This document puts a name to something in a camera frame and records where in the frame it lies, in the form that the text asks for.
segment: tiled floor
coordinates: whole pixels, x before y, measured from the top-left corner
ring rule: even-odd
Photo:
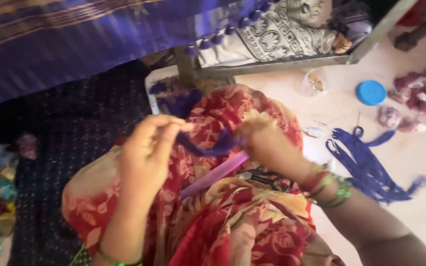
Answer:
[[[351,131],[357,124],[364,128],[364,141],[370,141],[384,132],[376,123],[377,108],[361,104],[355,97],[356,86],[364,80],[376,80],[386,88],[392,87],[395,76],[409,71],[426,68],[426,38],[408,53],[394,49],[389,37],[384,38],[357,65],[325,67],[328,80],[328,94],[316,98],[306,98],[297,94],[293,86],[300,82],[302,71],[281,71],[237,76],[236,82],[260,90],[266,96],[283,102],[298,117],[302,127],[317,126],[313,120],[327,123]],[[384,102],[400,111],[411,113],[387,99]],[[324,163],[332,156],[325,148],[325,139],[306,137],[304,153],[316,162]],[[426,133],[397,133],[382,146],[372,148],[376,157],[387,169],[397,184],[408,187],[420,174],[426,174]],[[337,172],[349,175],[338,163]],[[387,209],[403,221],[426,244],[426,188],[408,202],[393,203]],[[347,265],[361,265],[357,252],[331,225],[321,209],[313,209],[318,232],[328,242],[332,250]]]

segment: woman's right hand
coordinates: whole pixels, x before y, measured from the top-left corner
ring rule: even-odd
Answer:
[[[302,183],[312,169],[311,162],[272,121],[246,122],[236,134],[244,140],[243,149],[252,160],[294,182]]]

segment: woman's left hand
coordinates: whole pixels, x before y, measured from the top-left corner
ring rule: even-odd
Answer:
[[[123,145],[120,161],[121,195],[153,199],[169,171],[169,157],[180,130],[193,124],[169,115],[144,119]]]

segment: pink plastic tube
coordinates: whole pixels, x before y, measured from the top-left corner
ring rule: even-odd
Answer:
[[[226,175],[233,172],[236,168],[238,168],[243,162],[247,161],[248,159],[249,156],[243,150],[235,154],[233,157],[229,158],[228,160],[220,164],[218,167],[208,172],[202,178],[198,179],[197,181],[184,188],[180,192],[182,199],[194,196],[203,188],[214,184],[221,178],[226,177]]]

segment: polka dot fabric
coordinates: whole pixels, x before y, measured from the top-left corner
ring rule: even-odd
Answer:
[[[8,265],[68,265],[81,241],[61,214],[62,191],[150,113],[146,69],[130,62],[0,104],[0,142],[38,138],[38,157],[21,158],[15,184],[16,228]]]

